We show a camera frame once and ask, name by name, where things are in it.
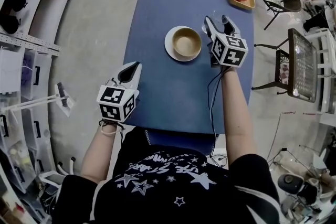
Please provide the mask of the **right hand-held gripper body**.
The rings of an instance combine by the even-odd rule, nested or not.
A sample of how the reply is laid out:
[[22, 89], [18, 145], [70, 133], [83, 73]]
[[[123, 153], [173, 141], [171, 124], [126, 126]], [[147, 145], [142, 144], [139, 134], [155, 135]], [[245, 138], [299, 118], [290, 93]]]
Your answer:
[[211, 66], [228, 66], [240, 68], [248, 54], [248, 46], [245, 39], [216, 32], [209, 34], [211, 39], [209, 53]]

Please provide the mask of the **clear plastic storage bins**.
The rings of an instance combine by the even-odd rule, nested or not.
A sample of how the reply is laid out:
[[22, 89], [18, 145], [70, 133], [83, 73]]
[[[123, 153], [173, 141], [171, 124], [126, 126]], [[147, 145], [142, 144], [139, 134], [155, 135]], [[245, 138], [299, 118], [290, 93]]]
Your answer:
[[19, 48], [0, 51], [0, 164], [16, 198], [32, 218], [46, 223], [40, 174], [55, 170], [48, 105], [51, 55]]

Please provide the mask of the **person's left forearm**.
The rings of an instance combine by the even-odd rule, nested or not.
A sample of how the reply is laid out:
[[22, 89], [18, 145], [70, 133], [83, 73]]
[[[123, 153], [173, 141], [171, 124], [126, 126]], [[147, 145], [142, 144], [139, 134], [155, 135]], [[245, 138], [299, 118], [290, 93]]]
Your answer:
[[85, 153], [80, 176], [94, 183], [107, 179], [115, 136], [116, 123], [102, 123]]

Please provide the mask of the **white dustpan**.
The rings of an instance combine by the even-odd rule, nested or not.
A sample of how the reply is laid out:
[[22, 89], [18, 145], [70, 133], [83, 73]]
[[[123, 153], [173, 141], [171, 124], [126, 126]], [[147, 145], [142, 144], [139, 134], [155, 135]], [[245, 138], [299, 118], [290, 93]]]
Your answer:
[[65, 96], [59, 98], [56, 101], [56, 104], [58, 107], [63, 111], [63, 113], [67, 116], [70, 117], [70, 114], [76, 105], [75, 100], [68, 94], [67, 91], [65, 91]]

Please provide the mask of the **white metal shelving unit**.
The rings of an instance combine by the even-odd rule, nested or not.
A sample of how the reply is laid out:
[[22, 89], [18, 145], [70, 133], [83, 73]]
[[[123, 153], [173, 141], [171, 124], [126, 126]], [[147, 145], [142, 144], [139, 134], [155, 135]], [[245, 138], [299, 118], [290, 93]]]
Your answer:
[[[27, 0], [27, 5], [19, 12], [13, 11], [6, 0], [0, 0], [0, 14], [16, 16], [21, 19], [18, 31], [8, 34], [0, 25], [0, 51], [8, 47], [10, 49], [25, 48], [42, 54], [51, 55], [52, 62], [60, 55], [61, 48], [56, 44], [58, 28], [69, 0]], [[55, 94], [55, 85], [48, 82], [48, 94]], [[59, 195], [59, 190], [49, 184], [40, 196], [40, 201], [50, 219], [46, 223], [35, 221], [23, 207], [6, 179], [4, 169], [0, 164], [0, 223], [16, 224], [51, 224], [51, 214]]]

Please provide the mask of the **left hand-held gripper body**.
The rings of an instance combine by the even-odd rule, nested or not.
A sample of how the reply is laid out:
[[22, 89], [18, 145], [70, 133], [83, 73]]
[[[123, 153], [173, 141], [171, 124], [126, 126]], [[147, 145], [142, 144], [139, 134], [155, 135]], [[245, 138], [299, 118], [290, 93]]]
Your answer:
[[113, 78], [101, 85], [97, 96], [102, 118], [114, 122], [124, 122], [136, 107], [138, 88], [127, 88], [116, 83]]

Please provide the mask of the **wooden bowl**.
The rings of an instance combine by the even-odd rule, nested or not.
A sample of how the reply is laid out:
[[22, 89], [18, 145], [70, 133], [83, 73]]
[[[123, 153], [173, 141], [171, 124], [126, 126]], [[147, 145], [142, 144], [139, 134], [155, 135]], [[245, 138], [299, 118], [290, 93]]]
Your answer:
[[196, 57], [202, 48], [199, 34], [188, 27], [178, 29], [172, 37], [173, 49], [183, 57]]

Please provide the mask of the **black metal chair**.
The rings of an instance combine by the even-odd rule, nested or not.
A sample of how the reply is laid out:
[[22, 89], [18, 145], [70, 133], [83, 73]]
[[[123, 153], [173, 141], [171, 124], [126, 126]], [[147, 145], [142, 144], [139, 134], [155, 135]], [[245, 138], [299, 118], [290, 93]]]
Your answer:
[[277, 94], [285, 94], [288, 91], [288, 83], [285, 83], [285, 80], [281, 77], [280, 69], [281, 64], [289, 62], [289, 54], [280, 49], [281, 45], [279, 46], [271, 46], [266, 44], [254, 44], [254, 47], [265, 47], [276, 50], [276, 62], [275, 62], [275, 78], [273, 82], [264, 84], [263, 86], [259, 87], [252, 87], [252, 90], [261, 90], [261, 89], [268, 89], [272, 87], [281, 88], [284, 92], [278, 92]]

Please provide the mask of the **white-handled broom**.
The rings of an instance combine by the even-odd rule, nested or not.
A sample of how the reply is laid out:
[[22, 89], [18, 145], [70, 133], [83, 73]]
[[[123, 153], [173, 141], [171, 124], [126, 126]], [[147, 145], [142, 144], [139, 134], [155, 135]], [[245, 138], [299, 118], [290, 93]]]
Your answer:
[[68, 105], [67, 104], [67, 99], [68, 98], [69, 98], [69, 96], [66, 95], [66, 91], [64, 90], [64, 86], [62, 85], [61, 82], [59, 82], [55, 85], [55, 94], [54, 95], [49, 95], [47, 97], [23, 102], [23, 103], [20, 103], [20, 104], [6, 106], [6, 107], [3, 107], [3, 108], [0, 108], [0, 113], [4, 113], [4, 112], [7, 112], [7, 111], [14, 112], [14, 111], [19, 111], [19, 110], [23, 110], [23, 109], [29, 109], [29, 108], [32, 108], [32, 107], [35, 107], [35, 106], [49, 104], [49, 103], [58, 102], [58, 101], [60, 101], [61, 106], [66, 107]]

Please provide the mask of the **dark wicker chair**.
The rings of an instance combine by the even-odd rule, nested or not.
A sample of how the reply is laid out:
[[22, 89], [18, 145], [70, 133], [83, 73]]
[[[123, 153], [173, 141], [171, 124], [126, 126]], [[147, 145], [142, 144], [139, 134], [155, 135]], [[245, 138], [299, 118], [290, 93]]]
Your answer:
[[302, 3], [301, 0], [281, 0], [283, 5], [278, 5], [272, 2], [268, 2], [266, 0], [262, 0], [266, 6], [268, 7], [268, 10], [272, 11], [274, 14], [274, 17], [272, 20], [265, 26], [264, 30], [266, 30], [271, 23], [276, 19], [276, 17], [280, 13], [298, 13], [302, 9]]

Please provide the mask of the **person's right forearm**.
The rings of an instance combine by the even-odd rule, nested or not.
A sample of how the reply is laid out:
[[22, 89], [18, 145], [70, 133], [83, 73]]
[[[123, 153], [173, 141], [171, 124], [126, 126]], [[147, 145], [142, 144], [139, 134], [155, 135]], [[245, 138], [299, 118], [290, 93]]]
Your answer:
[[257, 154], [253, 124], [235, 68], [221, 77], [228, 164], [247, 154]]

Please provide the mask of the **black star-print shirt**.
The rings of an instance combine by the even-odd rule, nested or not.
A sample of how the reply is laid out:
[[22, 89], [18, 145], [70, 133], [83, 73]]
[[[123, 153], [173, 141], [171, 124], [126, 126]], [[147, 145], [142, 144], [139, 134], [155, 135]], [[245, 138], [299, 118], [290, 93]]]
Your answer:
[[150, 145], [135, 128], [102, 187], [66, 176], [52, 224], [280, 224], [280, 212], [261, 156], [241, 156], [223, 169], [195, 150]]

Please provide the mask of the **white plate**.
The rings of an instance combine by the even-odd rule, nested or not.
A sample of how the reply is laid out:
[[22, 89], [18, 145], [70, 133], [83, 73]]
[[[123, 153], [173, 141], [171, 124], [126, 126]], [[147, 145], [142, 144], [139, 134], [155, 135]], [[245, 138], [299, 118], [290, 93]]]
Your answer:
[[182, 56], [180, 55], [178, 52], [175, 51], [175, 49], [173, 48], [173, 35], [180, 29], [191, 29], [190, 27], [186, 27], [186, 26], [176, 26], [173, 27], [171, 30], [168, 31], [168, 33], [165, 36], [165, 41], [164, 41], [164, 45], [165, 45], [165, 49], [166, 52], [169, 54], [169, 56], [171, 58], [173, 58], [176, 61], [180, 61], [180, 62], [187, 62], [187, 61], [192, 61], [194, 60], [201, 52], [201, 49], [197, 49], [195, 54], [192, 56]]

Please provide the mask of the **clear glass cup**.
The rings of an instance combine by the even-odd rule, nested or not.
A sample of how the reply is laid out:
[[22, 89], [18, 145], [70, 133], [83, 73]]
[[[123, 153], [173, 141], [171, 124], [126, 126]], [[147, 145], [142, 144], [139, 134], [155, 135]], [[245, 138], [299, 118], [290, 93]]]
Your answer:
[[[211, 13], [208, 13], [206, 16], [209, 17], [214, 25], [214, 28], [220, 32], [224, 32], [224, 24], [222, 22], [222, 11], [220, 9], [213, 10]], [[209, 27], [206, 25], [205, 20], [202, 23], [202, 31], [207, 34]]]

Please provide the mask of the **white rack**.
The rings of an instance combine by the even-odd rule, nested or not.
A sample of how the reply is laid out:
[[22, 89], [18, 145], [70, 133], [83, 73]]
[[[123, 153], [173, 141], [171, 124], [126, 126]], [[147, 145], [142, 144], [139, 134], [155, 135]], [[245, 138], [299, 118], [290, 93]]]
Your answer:
[[321, 122], [336, 127], [336, 39], [328, 29], [321, 29], [318, 40], [321, 44], [319, 78], [321, 90]]

